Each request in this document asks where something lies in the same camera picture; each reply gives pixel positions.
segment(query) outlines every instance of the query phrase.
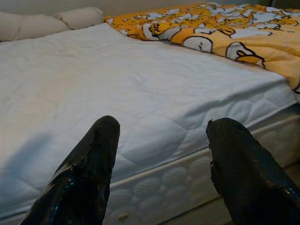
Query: white wall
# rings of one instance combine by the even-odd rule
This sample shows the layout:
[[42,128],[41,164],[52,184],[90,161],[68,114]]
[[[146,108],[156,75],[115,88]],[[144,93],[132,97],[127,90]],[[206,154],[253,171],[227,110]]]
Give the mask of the white wall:
[[[139,12],[182,4],[194,4],[201,0],[0,0],[0,11],[18,14],[53,15],[86,6],[96,6],[106,15]],[[269,0],[208,0],[227,4],[257,4]]]

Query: blanket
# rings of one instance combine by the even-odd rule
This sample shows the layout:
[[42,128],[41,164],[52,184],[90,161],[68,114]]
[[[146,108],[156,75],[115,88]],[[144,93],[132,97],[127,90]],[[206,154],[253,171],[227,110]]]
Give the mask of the blanket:
[[300,94],[300,10],[203,2],[107,16],[105,21],[128,37],[168,40],[257,64],[284,76]]

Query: pillow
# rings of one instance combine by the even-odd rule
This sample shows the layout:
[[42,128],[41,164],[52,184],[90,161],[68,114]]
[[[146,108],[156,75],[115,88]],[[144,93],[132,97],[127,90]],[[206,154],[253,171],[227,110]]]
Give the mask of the pillow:
[[104,22],[103,12],[96,7],[86,7],[67,12],[61,12],[53,17],[63,21],[69,28],[73,30],[94,26]]
[[65,30],[70,28],[51,16],[0,12],[0,41],[38,38]]

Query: quilted pattern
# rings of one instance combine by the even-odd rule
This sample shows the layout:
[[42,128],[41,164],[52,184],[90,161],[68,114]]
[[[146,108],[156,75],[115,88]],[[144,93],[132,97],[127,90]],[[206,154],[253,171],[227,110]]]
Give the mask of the quilted pattern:
[[[275,73],[131,40],[107,24],[0,43],[0,67],[0,218],[28,210],[104,115],[121,124],[115,182],[205,149],[211,119],[232,117],[250,126],[296,103]],[[189,174],[189,183],[191,171],[180,167],[177,174]],[[164,175],[159,186],[156,181],[152,193],[168,191],[177,174]],[[138,196],[148,192],[135,189]],[[169,199],[175,193],[168,192]],[[161,199],[157,194],[139,207],[146,211]]]

